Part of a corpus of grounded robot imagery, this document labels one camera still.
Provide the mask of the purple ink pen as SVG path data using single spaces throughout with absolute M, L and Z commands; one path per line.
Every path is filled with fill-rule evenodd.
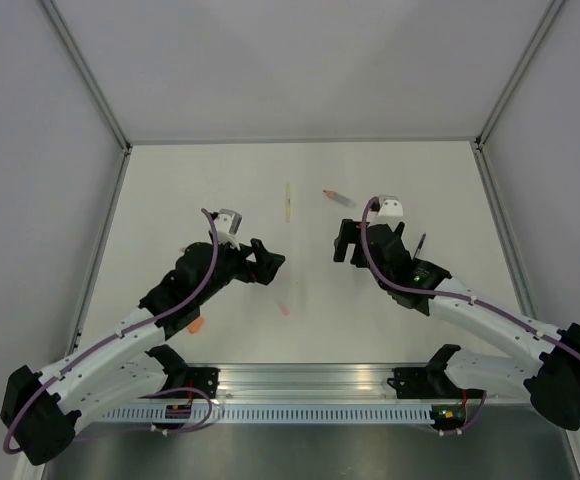
M 424 232 L 419 239 L 416 250 L 413 254 L 413 259 L 419 258 L 421 251 L 422 251 L 422 248 L 424 246 L 424 243 L 426 241 L 426 237 L 427 237 L 427 233 Z

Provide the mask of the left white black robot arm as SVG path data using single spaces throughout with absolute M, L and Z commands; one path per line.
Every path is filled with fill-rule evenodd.
M 157 392 L 181 395 L 188 366 L 167 340 L 232 281 L 268 285 L 285 260 L 259 239 L 238 246 L 189 245 L 112 332 L 39 371 L 23 365 L 9 375 L 0 412 L 8 429 L 5 452 L 21 453 L 39 466 L 108 411 Z

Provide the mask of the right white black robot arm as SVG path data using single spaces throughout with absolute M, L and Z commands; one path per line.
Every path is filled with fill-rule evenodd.
M 430 392 L 502 394 L 527 401 L 550 423 L 580 428 L 580 325 L 567 328 L 517 316 L 476 295 L 444 268 L 410 255 L 405 225 L 365 226 L 344 219 L 334 240 L 334 261 L 370 270 L 398 305 L 445 321 L 485 341 L 499 355 L 442 346 L 425 367 Z

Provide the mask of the orange marker with clear cap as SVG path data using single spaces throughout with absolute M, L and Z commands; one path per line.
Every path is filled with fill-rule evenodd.
M 351 198 L 349 198 L 341 193 L 338 193 L 334 190 L 324 190 L 323 193 L 328 199 L 330 199 L 330 200 L 332 200 L 332 201 L 334 201 L 334 202 L 336 202 L 336 203 L 338 203 L 346 208 L 355 208 L 356 207 L 356 202 L 354 200 L 352 200 Z

